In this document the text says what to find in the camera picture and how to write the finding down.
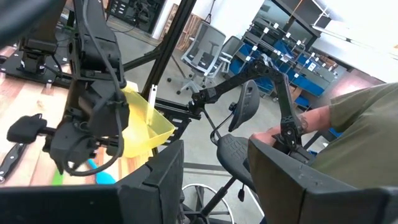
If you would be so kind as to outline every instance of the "tattoo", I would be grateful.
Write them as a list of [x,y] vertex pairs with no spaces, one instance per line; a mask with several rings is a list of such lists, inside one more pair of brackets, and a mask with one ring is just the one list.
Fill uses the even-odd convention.
[[304,133],[307,133],[308,132],[308,122],[307,122],[307,120],[305,119],[305,117],[303,115],[299,115],[298,118],[299,118],[299,120],[301,122],[301,127],[302,127]]

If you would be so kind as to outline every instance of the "concrete floor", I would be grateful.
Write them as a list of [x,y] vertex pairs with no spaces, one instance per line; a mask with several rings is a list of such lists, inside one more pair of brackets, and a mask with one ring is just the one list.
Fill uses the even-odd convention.
[[[116,29],[121,29],[120,24],[112,27]],[[145,38],[143,34],[134,31],[130,32],[132,36],[138,36],[139,39],[144,41],[149,41],[153,44],[153,40]],[[119,41],[119,46],[122,53],[123,62],[128,62],[132,59],[141,57],[144,53],[154,49],[154,46],[139,39],[133,38],[130,35],[116,33]],[[188,103],[190,101],[191,92],[183,91],[181,95],[177,95],[175,92],[181,88],[180,83],[166,81],[167,78],[181,77],[182,73],[188,75],[190,73],[190,68],[184,65],[180,61],[181,52],[175,50],[174,58],[175,61],[170,59],[167,68],[162,76],[162,79],[158,86],[158,97],[164,98],[166,100],[172,100],[178,103]],[[130,70],[125,73],[128,80],[136,82],[140,88],[144,86],[148,74],[153,66],[153,62],[147,63],[141,67],[137,67],[134,70]],[[222,78],[215,80],[215,83],[221,83]],[[230,103],[237,102],[239,98],[240,88],[235,88],[230,92],[224,94],[217,103],[213,105],[207,105],[206,110],[211,116],[215,124],[219,124],[225,119],[230,113],[228,111],[228,106]],[[273,102],[270,98],[261,99],[260,107],[256,115],[246,123],[244,123],[239,129],[233,132],[235,136],[249,137],[252,133],[265,131],[280,122],[280,111],[279,105]],[[226,134],[228,125],[226,124],[221,128],[220,133]],[[182,139],[185,145],[185,163],[195,163],[203,164],[205,166],[200,166],[201,169],[184,169],[184,179],[183,185],[200,183],[208,185],[209,187],[218,190],[220,187],[224,186],[225,183],[230,178],[230,175],[220,169],[220,163],[216,157],[216,147],[210,141],[210,133],[212,129],[207,119],[203,117],[199,121],[192,121],[187,130],[184,132]],[[310,138],[311,134],[303,137],[303,142],[306,143]],[[323,142],[326,142],[323,138],[318,139],[315,144],[311,147],[314,151],[320,151],[324,148]],[[246,197],[244,202],[240,202],[238,199],[239,189],[242,188],[242,183],[235,182],[233,186],[228,191],[228,194],[224,198],[229,206],[231,207],[232,213],[234,215],[235,222],[238,224],[259,223],[262,219],[262,213],[256,205],[255,200],[250,196],[249,192],[246,190]],[[186,192],[187,201],[192,201],[193,190],[187,190]],[[209,201],[212,196],[209,191],[205,191],[205,203]],[[226,210],[224,206],[219,205],[216,211]],[[228,220],[228,217],[220,216],[218,218]]]

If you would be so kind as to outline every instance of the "black stool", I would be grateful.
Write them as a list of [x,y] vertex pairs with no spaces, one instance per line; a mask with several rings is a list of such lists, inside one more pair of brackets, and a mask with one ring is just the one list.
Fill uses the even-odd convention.
[[[183,224],[231,224],[231,222],[227,222],[224,220],[218,220],[215,218],[209,218],[210,215],[230,215],[231,221],[234,222],[231,211],[223,201],[223,197],[227,194],[228,189],[232,186],[232,184],[239,180],[243,183],[243,186],[247,185],[251,190],[254,190],[254,184],[251,178],[249,171],[244,166],[244,161],[248,157],[248,139],[242,137],[235,137],[232,134],[227,134],[222,136],[219,134],[219,128],[227,122],[230,118],[233,118],[231,124],[229,125],[228,131],[234,131],[237,129],[242,123],[251,119],[257,112],[259,107],[259,90],[254,81],[250,80],[246,82],[241,91],[241,95],[239,97],[239,101],[237,104],[232,104],[229,109],[232,111],[231,115],[229,115],[218,127],[214,128],[214,130],[210,134],[210,139],[217,146],[217,158],[220,164],[224,167],[226,171],[228,171],[232,178],[226,183],[226,185],[215,192],[213,198],[204,205],[203,204],[203,188],[211,189],[207,186],[203,185],[190,185],[195,186],[198,200],[196,211],[193,211],[186,205],[182,205],[182,215],[180,217],[187,217],[189,221],[186,220],[183,222],[180,220],[180,223]],[[239,191],[238,197],[241,201],[244,199],[244,190],[243,188]],[[227,206],[226,212],[212,212],[213,209],[220,203],[224,202]]]

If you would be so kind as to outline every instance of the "window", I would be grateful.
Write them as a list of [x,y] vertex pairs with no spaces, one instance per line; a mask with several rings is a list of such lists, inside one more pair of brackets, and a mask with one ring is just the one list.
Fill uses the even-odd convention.
[[297,21],[294,21],[289,31],[292,38],[295,40],[301,40],[304,44],[308,43],[313,35],[308,30],[304,29]]
[[266,0],[262,3],[257,16],[262,17],[266,21],[271,21],[272,23],[276,22],[279,24],[279,27],[285,26],[290,17],[271,0]]

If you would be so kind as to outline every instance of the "wooden table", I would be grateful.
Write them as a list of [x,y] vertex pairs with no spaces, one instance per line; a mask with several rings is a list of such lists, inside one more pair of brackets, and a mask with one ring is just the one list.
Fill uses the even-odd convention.
[[[11,55],[15,49],[7,47],[0,50],[0,55]],[[8,150],[14,145],[6,139],[9,127],[21,116],[42,113],[43,118],[48,121],[50,127],[56,127],[60,122],[68,90],[54,87],[46,88],[41,83],[29,82],[12,77],[4,77],[0,73],[0,161],[3,160]],[[10,178],[0,187],[10,186],[30,186],[30,185],[51,185],[56,167],[48,153],[42,151],[44,137],[37,137],[36,142],[32,143],[25,150],[23,158]],[[117,181],[130,174],[138,167],[147,162],[152,152],[146,152],[135,158],[120,158],[106,172],[111,174]],[[104,149],[98,150],[95,158],[97,165],[108,161],[108,156]],[[87,170],[88,167],[82,165],[79,170]],[[94,176],[90,177],[71,177],[63,175],[63,184],[80,185],[94,184]]]

